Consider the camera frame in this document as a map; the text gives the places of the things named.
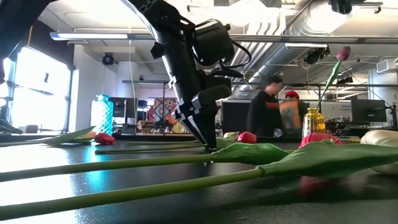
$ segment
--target black table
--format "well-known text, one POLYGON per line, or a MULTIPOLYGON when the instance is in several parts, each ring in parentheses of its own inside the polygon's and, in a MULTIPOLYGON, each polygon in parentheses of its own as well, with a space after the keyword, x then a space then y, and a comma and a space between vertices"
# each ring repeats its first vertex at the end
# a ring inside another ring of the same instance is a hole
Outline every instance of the black table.
MULTIPOLYGON (((277 144, 295 149, 298 143, 277 144)), ((0 172, 81 162, 201 154, 172 152, 94 155, 115 146, 21 146, 0 148, 0 172)), ((0 183, 0 205, 187 180, 251 169, 242 164, 181 164, 106 170, 0 183)), ((133 202, 84 208, 3 223, 397 223, 398 178, 364 170, 310 197, 299 194, 298 177, 269 177, 133 202)))

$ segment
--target glass vase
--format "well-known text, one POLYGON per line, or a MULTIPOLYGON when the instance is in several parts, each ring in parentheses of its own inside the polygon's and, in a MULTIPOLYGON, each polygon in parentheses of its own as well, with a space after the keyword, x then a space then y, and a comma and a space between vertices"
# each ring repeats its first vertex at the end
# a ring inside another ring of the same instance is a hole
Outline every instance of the glass vase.
POLYGON ((325 120, 318 108, 309 108, 304 116, 303 138, 311 133, 326 133, 325 120))
POLYGON ((97 95, 97 100, 91 104, 91 125, 96 126, 93 131, 112 135, 113 102, 110 96, 97 95))

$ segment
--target yellow vase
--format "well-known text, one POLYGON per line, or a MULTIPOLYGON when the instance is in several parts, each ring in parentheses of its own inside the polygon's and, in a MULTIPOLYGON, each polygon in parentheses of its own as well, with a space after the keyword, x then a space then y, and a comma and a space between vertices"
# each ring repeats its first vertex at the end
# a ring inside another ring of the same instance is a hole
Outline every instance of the yellow vase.
POLYGON ((326 133, 325 121, 318 108, 309 108, 304 116, 303 138, 311 133, 326 133))

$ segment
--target man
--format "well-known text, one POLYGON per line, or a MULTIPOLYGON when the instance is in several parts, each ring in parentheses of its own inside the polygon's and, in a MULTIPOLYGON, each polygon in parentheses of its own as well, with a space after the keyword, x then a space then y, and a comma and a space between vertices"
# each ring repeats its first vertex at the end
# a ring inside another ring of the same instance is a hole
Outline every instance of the man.
POLYGON ((300 137, 304 115, 307 113, 308 104, 300 101, 300 96, 295 91, 285 94, 285 101, 280 104, 280 113, 284 124, 286 136, 300 137))
POLYGON ((256 136, 273 137, 275 129, 282 129, 276 94, 282 88, 282 79, 277 75, 265 77, 265 89, 252 100, 247 118, 247 129, 256 136))

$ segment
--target turquoise vase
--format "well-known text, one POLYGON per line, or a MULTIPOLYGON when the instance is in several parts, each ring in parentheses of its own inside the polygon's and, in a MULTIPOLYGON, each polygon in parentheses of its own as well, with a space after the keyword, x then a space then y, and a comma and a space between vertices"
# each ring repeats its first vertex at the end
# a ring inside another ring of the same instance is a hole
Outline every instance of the turquoise vase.
POLYGON ((91 104, 91 125, 96 126, 93 131, 112 135, 113 102, 110 96, 97 95, 97 100, 91 104))

